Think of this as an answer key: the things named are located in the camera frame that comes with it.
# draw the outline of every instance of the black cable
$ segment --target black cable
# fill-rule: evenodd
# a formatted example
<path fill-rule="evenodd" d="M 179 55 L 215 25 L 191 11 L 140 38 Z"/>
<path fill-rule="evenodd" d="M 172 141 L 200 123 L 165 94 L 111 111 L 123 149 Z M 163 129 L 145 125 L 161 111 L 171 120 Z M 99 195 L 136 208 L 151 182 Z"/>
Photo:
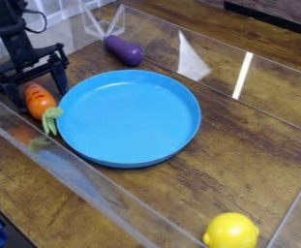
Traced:
<path fill-rule="evenodd" d="M 38 12 L 38 11 L 34 11 L 34 10 L 28 10 L 28 9 L 24 9 L 24 12 L 26 12 L 26 13 L 30 13 L 30 14 L 40 14 L 40 15 L 43 16 L 43 19 L 44 19 L 44 27 L 43 27 L 43 29 L 42 29 L 40 31 L 32 30 L 32 29 L 30 29 L 28 27 L 24 28 L 24 29 L 26 29 L 28 32 L 31 32 L 31 33 L 35 33 L 35 34 L 43 33 L 43 32 L 47 30 L 47 25 L 48 25 L 48 20 L 47 20 L 46 15 L 44 15 L 42 12 Z"/>

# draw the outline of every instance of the blue plate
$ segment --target blue plate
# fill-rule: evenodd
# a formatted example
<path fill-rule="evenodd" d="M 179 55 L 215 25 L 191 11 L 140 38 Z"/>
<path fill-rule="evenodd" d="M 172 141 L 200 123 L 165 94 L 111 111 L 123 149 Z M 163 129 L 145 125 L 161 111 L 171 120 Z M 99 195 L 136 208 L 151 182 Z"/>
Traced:
<path fill-rule="evenodd" d="M 60 102 L 58 126 L 68 145 L 90 160 L 140 168 L 173 156 L 193 138 L 200 109 L 175 79 L 139 70 L 94 76 Z"/>

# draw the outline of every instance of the purple eggplant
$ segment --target purple eggplant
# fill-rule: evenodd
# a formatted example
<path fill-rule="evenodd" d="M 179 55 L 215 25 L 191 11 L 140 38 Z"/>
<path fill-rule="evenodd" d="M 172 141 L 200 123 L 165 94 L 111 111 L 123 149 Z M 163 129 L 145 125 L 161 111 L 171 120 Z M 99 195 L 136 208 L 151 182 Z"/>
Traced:
<path fill-rule="evenodd" d="M 123 40 L 115 35 L 110 35 L 104 39 L 106 47 L 118 56 L 122 62 L 130 66 L 139 66 L 144 59 L 143 48 Z"/>

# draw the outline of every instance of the toy lemon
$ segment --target toy lemon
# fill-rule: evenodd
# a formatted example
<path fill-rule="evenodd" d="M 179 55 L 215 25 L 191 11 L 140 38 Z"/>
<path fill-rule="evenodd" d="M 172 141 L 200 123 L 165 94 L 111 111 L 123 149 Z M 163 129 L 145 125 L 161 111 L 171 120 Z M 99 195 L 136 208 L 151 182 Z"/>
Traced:
<path fill-rule="evenodd" d="M 209 248 L 255 248 L 259 229 L 240 213 L 224 213 L 211 221 L 203 242 Z"/>

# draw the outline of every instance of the toy carrot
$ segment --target toy carrot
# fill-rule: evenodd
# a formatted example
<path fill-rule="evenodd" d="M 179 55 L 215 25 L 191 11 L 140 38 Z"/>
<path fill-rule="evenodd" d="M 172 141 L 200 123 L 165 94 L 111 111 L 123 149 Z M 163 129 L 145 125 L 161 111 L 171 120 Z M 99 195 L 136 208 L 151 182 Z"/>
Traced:
<path fill-rule="evenodd" d="M 44 132 L 58 134 L 55 119 L 63 114 L 50 91 L 38 83 L 31 82 L 24 90 L 24 100 L 32 117 L 42 120 Z"/>

